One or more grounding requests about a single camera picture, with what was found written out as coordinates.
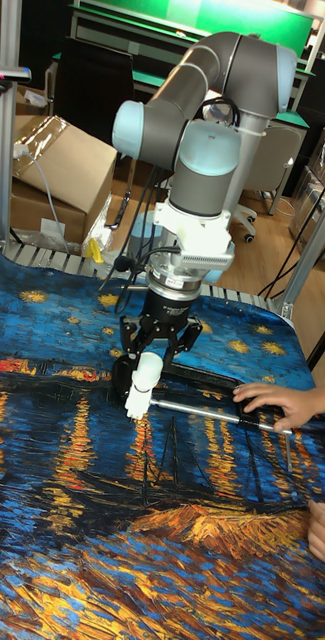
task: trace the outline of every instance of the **cable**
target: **cable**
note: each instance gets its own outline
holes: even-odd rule
[[[46,187],[46,192],[47,192],[47,197],[48,197],[48,200],[49,200],[49,203],[50,203],[50,207],[51,207],[52,213],[54,215],[54,219],[55,219],[56,224],[57,224],[57,229],[58,229],[59,234],[61,236],[61,239],[62,239],[62,242],[64,244],[64,247],[66,249],[66,253],[67,253],[67,255],[70,255],[70,252],[69,252],[69,249],[68,249],[68,246],[67,246],[67,242],[66,242],[65,237],[63,235],[63,231],[62,231],[62,227],[61,227],[60,221],[58,220],[55,208],[53,206],[50,188],[48,186],[48,183],[47,183],[47,180],[45,178],[45,175],[44,175],[41,167],[39,166],[37,160],[30,153],[23,153],[22,155],[28,156],[33,161],[33,163],[35,164],[35,166],[37,167],[38,171],[40,172],[40,174],[42,176],[42,180],[43,180],[44,185]]]
[[[287,198],[280,198],[279,202],[285,202],[286,204],[289,204],[291,209],[293,209],[293,213],[287,213],[287,211],[282,211],[282,209],[275,209],[275,211],[278,211],[278,213],[282,213],[284,216],[292,217],[294,215],[294,206],[292,202],[287,200]]]
[[[134,226],[134,224],[135,224],[135,222],[136,222],[136,220],[137,220],[137,216],[138,216],[138,214],[139,214],[139,210],[140,210],[140,208],[141,208],[141,204],[142,204],[143,199],[144,199],[144,197],[145,197],[145,195],[146,195],[146,191],[147,191],[147,189],[148,189],[148,186],[149,186],[149,184],[150,184],[151,180],[153,179],[153,176],[154,176],[154,175],[155,175],[155,173],[156,173],[156,169],[157,169],[157,167],[156,167],[156,166],[153,166],[153,167],[152,167],[152,169],[151,169],[151,171],[150,171],[150,174],[149,174],[149,176],[148,176],[148,178],[147,178],[147,180],[146,180],[145,186],[144,186],[143,191],[142,191],[142,193],[141,193],[140,199],[139,199],[139,201],[138,201],[138,204],[137,204],[137,207],[136,207],[136,210],[135,210],[135,213],[134,213],[134,216],[133,216],[133,219],[132,219],[131,225],[130,225],[130,228],[129,228],[129,230],[128,230],[128,233],[127,233],[127,235],[126,235],[126,238],[125,238],[125,240],[124,240],[124,243],[123,243],[123,245],[122,245],[122,248],[120,249],[120,252],[119,252],[119,254],[118,254],[117,258],[115,259],[115,261],[114,261],[114,263],[113,263],[113,265],[112,265],[111,270],[108,272],[108,274],[107,274],[106,278],[105,278],[105,279],[104,279],[104,281],[102,282],[102,284],[101,284],[101,286],[99,287],[98,291],[102,291],[102,289],[104,289],[104,287],[106,286],[106,284],[111,280],[112,275],[113,275],[113,273],[114,273],[114,272],[115,272],[115,270],[116,270],[116,261],[118,260],[118,258],[120,258],[120,257],[122,256],[122,254],[123,254],[123,252],[124,252],[124,250],[125,250],[125,248],[126,248],[126,246],[127,246],[127,243],[128,243],[128,241],[129,241],[130,236],[131,236],[131,233],[132,233],[133,226]]]
[[[222,97],[222,96],[218,96],[216,98],[209,98],[208,100],[205,100],[204,102],[202,102],[200,108],[203,109],[203,107],[207,107],[208,105],[214,105],[214,104],[229,105],[232,108],[232,122],[229,126],[234,126],[234,127],[240,126],[241,114],[236,103],[233,102],[233,100],[231,100],[230,98]]]
[[[308,216],[307,216],[306,220],[305,220],[305,221],[304,221],[304,223],[302,224],[301,229],[299,230],[299,232],[298,232],[298,234],[297,234],[297,236],[296,236],[296,238],[295,238],[295,240],[294,240],[294,242],[293,242],[293,245],[292,245],[292,247],[291,247],[290,251],[288,252],[288,255],[287,255],[286,259],[284,260],[284,262],[283,262],[282,266],[280,267],[280,269],[279,269],[279,271],[278,271],[278,273],[277,273],[277,276],[274,278],[274,280],[272,280],[272,282],[270,282],[270,283],[269,283],[269,284],[267,284],[263,289],[261,289],[261,291],[257,294],[258,296],[261,296],[261,295],[266,291],[266,289],[268,289],[268,291],[267,291],[267,293],[266,293],[266,295],[265,295],[265,300],[266,300],[266,299],[267,299],[267,297],[269,296],[269,294],[271,293],[271,291],[272,291],[273,287],[275,286],[276,282],[278,282],[278,280],[280,280],[280,279],[281,279],[281,278],[283,278],[285,275],[287,275],[287,274],[288,274],[292,269],[294,269],[294,268],[295,268],[295,266],[298,264],[299,260],[297,260],[297,262],[293,265],[293,267],[291,267],[291,268],[290,268],[286,273],[283,273],[283,269],[285,268],[285,266],[286,266],[286,264],[287,264],[288,260],[290,259],[290,257],[291,257],[291,255],[292,255],[292,253],[293,253],[294,249],[296,248],[297,243],[298,243],[298,241],[299,241],[300,237],[302,236],[302,233],[304,232],[304,230],[305,230],[305,228],[307,227],[308,223],[309,223],[309,222],[310,222],[310,220],[312,219],[312,216],[313,216],[314,212],[316,211],[316,209],[317,209],[317,207],[318,207],[319,203],[321,202],[321,200],[322,200],[322,198],[323,198],[324,194],[325,194],[325,186],[323,187],[323,189],[322,189],[322,191],[321,191],[320,195],[318,196],[318,198],[317,198],[316,202],[314,203],[314,205],[313,205],[312,209],[310,210],[310,212],[309,212],[309,214],[308,214]]]
[[[181,249],[177,246],[174,247],[156,247],[155,249],[151,249],[147,251],[147,253],[141,256],[140,261],[145,262],[147,258],[149,258],[153,253],[181,253]]]
[[[316,259],[316,261],[315,261],[315,263],[314,263],[314,265],[313,265],[314,267],[316,266],[317,262],[319,262],[319,260],[321,260],[321,258],[322,258],[322,256],[323,256],[324,254],[325,254],[325,246],[324,246],[324,248],[322,249],[321,253],[319,254],[318,258]],[[295,262],[295,264],[294,264],[292,267],[290,267],[290,268],[288,269],[288,271],[286,271],[286,272],[281,276],[281,278],[283,278],[284,276],[288,275],[288,274],[289,274],[289,272],[290,272],[290,271],[292,271],[292,269],[294,269],[294,268],[297,266],[298,262],[299,262],[299,260],[297,260],[297,262]],[[282,289],[282,291],[279,291],[278,293],[275,293],[273,296],[271,296],[271,298],[270,298],[270,299],[271,299],[271,300],[274,300],[274,298],[278,298],[278,296],[282,295],[282,293],[284,293],[284,291],[285,291],[285,289]]]

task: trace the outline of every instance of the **metal pole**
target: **metal pole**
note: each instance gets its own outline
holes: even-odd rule
[[[285,315],[285,310],[293,306],[307,279],[307,276],[325,246],[325,208],[316,228],[307,242],[293,275],[282,296],[276,301],[276,310]]]
[[[240,161],[232,176],[223,204],[223,208],[226,209],[226,211],[230,211],[232,217],[253,164],[257,147],[268,123],[269,120],[262,116],[241,113],[241,123],[239,127],[241,132]]]
[[[22,0],[2,0],[0,65],[18,67]],[[0,96],[0,249],[8,249],[17,83]]]

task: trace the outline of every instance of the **painted cloth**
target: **painted cloth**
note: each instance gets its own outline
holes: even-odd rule
[[[0,640],[325,639],[306,536],[325,419],[294,431],[292,473],[278,434],[156,407],[129,421],[111,388],[119,285],[100,284],[0,255]],[[278,316],[209,297],[193,313],[179,362],[313,386]]]

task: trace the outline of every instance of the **white cable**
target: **white cable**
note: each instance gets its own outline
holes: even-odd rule
[[[280,202],[286,202],[286,204],[289,204],[289,206],[293,209],[293,213],[287,213],[287,211],[282,211],[281,209],[275,209],[275,211],[278,211],[279,213],[283,213],[284,216],[289,216],[290,218],[294,216],[294,206],[292,202],[290,202],[286,198],[280,198]]]
[[[44,173],[43,173],[43,171],[42,171],[41,167],[39,166],[39,164],[38,164],[37,160],[36,160],[36,159],[35,159],[35,158],[30,154],[30,153],[23,152],[23,153],[22,153],[22,155],[24,155],[24,156],[28,156],[28,157],[29,157],[29,158],[34,162],[34,164],[36,165],[36,167],[37,167],[38,171],[40,172],[40,174],[41,174],[41,176],[42,176],[42,180],[43,180],[44,185],[45,185],[45,187],[46,187],[46,193],[47,193],[47,196],[48,196],[48,200],[49,200],[49,203],[50,203],[50,207],[51,207],[51,209],[52,209],[52,213],[53,213],[53,215],[54,215],[54,219],[55,219],[56,224],[57,224],[57,229],[58,229],[58,231],[59,231],[59,233],[60,233],[60,235],[61,235],[62,242],[63,242],[63,244],[64,244],[64,246],[65,246],[65,249],[66,249],[66,253],[67,253],[67,255],[69,255],[69,249],[68,249],[68,246],[67,246],[67,242],[66,242],[66,239],[65,239],[65,237],[64,237],[64,235],[63,235],[63,231],[62,231],[62,227],[61,227],[60,221],[58,220],[57,213],[56,213],[55,208],[54,208],[54,206],[53,206],[53,202],[52,202],[52,197],[51,197],[50,188],[49,188],[49,186],[48,186],[48,183],[47,183],[47,180],[46,180],[46,178],[45,178],[45,175],[44,175]]]

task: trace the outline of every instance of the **black cable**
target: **black cable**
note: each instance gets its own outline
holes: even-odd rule
[[[101,286],[99,287],[98,291],[102,291],[102,289],[104,289],[104,287],[106,286],[106,284],[111,280],[112,275],[113,275],[113,273],[114,273],[114,272],[115,272],[115,270],[116,270],[116,261],[118,260],[118,258],[120,258],[120,257],[122,256],[122,254],[123,254],[123,252],[124,252],[124,250],[125,250],[125,248],[126,248],[126,246],[127,246],[127,243],[128,243],[128,241],[129,241],[129,239],[130,239],[130,237],[131,237],[131,233],[132,233],[133,226],[134,226],[134,224],[135,224],[135,222],[136,222],[136,220],[137,220],[137,216],[138,216],[138,214],[139,214],[139,210],[140,210],[140,208],[141,208],[141,204],[142,204],[143,199],[144,199],[144,197],[145,197],[145,195],[146,195],[146,191],[147,191],[148,186],[149,186],[149,184],[150,184],[150,182],[151,182],[151,179],[153,178],[153,176],[154,176],[154,174],[155,174],[155,171],[156,171],[156,166],[153,166],[153,167],[152,167],[152,169],[151,169],[151,171],[150,171],[150,174],[149,174],[149,176],[148,176],[148,178],[147,178],[147,180],[146,180],[146,183],[145,183],[145,185],[144,185],[144,187],[143,187],[143,191],[142,191],[141,196],[140,196],[140,199],[139,199],[139,201],[138,201],[138,203],[137,203],[137,207],[136,207],[136,210],[135,210],[135,213],[134,213],[134,216],[133,216],[133,219],[132,219],[132,222],[131,222],[130,228],[129,228],[129,230],[128,230],[128,233],[127,233],[127,235],[126,235],[126,238],[125,238],[125,240],[124,240],[124,243],[123,243],[123,245],[122,245],[122,248],[120,249],[120,252],[119,252],[119,254],[118,254],[117,258],[116,258],[116,259],[115,259],[115,261],[113,262],[113,265],[112,265],[111,270],[109,271],[109,273],[107,274],[106,278],[105,278],[105,279],[104,279],[104,281],[102,282],[102,284],[101,284]]]
[[[225,98],[223,96],[218,96],[216,98],[209,98],[208,100],[205,100],[204,102],[202,102],[201,109],[203,109],[203,107],[207,107],[208,105],[214,105],[214,104],[227,104],[227,105],[229,105],[232,108],[232,122],[231,122],[231,125],[233,125],[235,127],[239,127],[240,126],[241,114],[240,114],[240,111],[239,111],[236,103],[233,102],[233,100],[231,100],[230,98]]]
[[[322,256],[323,256],[324,254],[325,254],[325,246],[323,247],[323,249],[322,249],[321,253],[319,254],[319,256],[318,256],[318,258],[317,258],[317,260],[315,261],[315,263],[314,263],[314,265],[313,265],[314,267],[315,267],[315,266],[316,266],[316,264],[319,262],[319,260],[321,260],[321,258],[322,258]],[[283,276],[281,276],[281,277],[284,277],[284,276],[288,275],[288,274],[289,274],[289,272],[290,272],[290,271],[292,271],[292,270],[297,266],[298,262],[299,262],[299,260],[297,260],[297,262],[295,262],[295,264],[294,264],[292,267],[290,267],[290,268],[288,269],[288,271],[286,271],[286,272],[283,274]],[[270,299],[271,299],[271,300],[274,300],[274,298],[278,298],[278,296],[282,295],[282,293],[284,293],[284,292],[285,292],[285,289],[282,289],[282,291],[279,291],[278,293],[275,293],[273,296],[271,296],[271,298],[270,298]]]
[[[304,223],[302,224],[301,229],[299,230],[299,232],[298,232],[298,234],[297,234],[297,236],[296,236],[296,238],[295,238],[295,240],[294,240],[294,242],[293,242],[293,245],[292,245],[292,247],[291,247],[290,251],[289,251],[289,252],[288,252],[288,254],[287,254],[287,257],[285,258],[285,260],[284,260],[284,262],[283,262],[282,266],[280,267],[280,269],[279,269],[279,271],[278,271],[278,273],[277,273],[277,276],[274,278],[274,280],[272,280],[272,282],[270,282],[270,283],[269,283],[269,284],[267,284],[265,287],[263,287],[263,289],[261,289],[261,291],[257,294],[258,296],[261,296],[261,295],[266,291],[266,289],[268,289],[268,291],[267,291],[267,293],[266,293],[266,295],[265,295],[265,300],[266,300],[266,299],[268,298],[269,294],[271,293],[271,291],[272,291],[273,287],[274,287],[274,286],[275,286],[275,284],[278,282],[278,280],[281,280],[281,278],[283,278],[285,275],[287,275],[288,273],[290,273],[290,271],[291,271],[292,269],[294,269],[294,268],[296,267],[296,265],[298,264],[299,260],[297,260],[297,262],[293,265],[293,267],[290,267],[290,268],[289,268],[289,270],[288,270],[286,273],[283,273],[283,269],[285,268],[285,266],[286,266],[286,264],[287,264],[288,260],[290,259],[290,257],[291,257],[291,255],[292,255],[292,253],[293,253],[294,249],[296,248],[296,246],[297,246],[297,244],[298,244],[298,241],[299,241],[300,237],[302,236],[302,233],[304,232],[304,230],[305,230],[305,228],[307,227],[308,223],[309,223],[309,222],[310,222],[310,220],[312,219],[312,216],[313,216],[314,212],[316,211],[316,209],[317,209],[317,207],[318,207],[319,203],[321,202],[321,200],[322,200],[322,198],[323,198],[324,194],[325,194],[325,186],[323,187],[323,189],[322,189],[322,191],[321,191],[320,195],[318,196],[318,198],[317,198],[316,202],[314,203],[314,205],[313,205],[313,207],[312,207],[311,211],[309,212],[309,214],[308,214],[308,216],[307,216],[306,220],[305,220],[305,221],[304,221]]]
[[[153,253],[181,253],[181,249],[177,246],[174,247],[156,247],[143,254],[140,258],[140,262],[145,262]]]
[[[140,244],[139,244],[139,248],[136,254],[136,258],[137,260],[139,260],[141,253],[142,253],[142,247],[143,247],[143,241],[144,241],[144,234],[146,231],[146,223],[147,223],[147,216],[148,216],[148,211],[149,211],[149,207],[151,204],[151,200],[152,200],[152,196],[153,196],[153,191],[154,191],[155,185],[152,184],[152,186],[150,187],[150,192],[147,198],[147,202],[146,202],[146,206],[145,206],[145,210],[144,210],[144,214],[143,214],[143,221],[142,221],[142,230],[141,230],[141,236],[140,236]]]

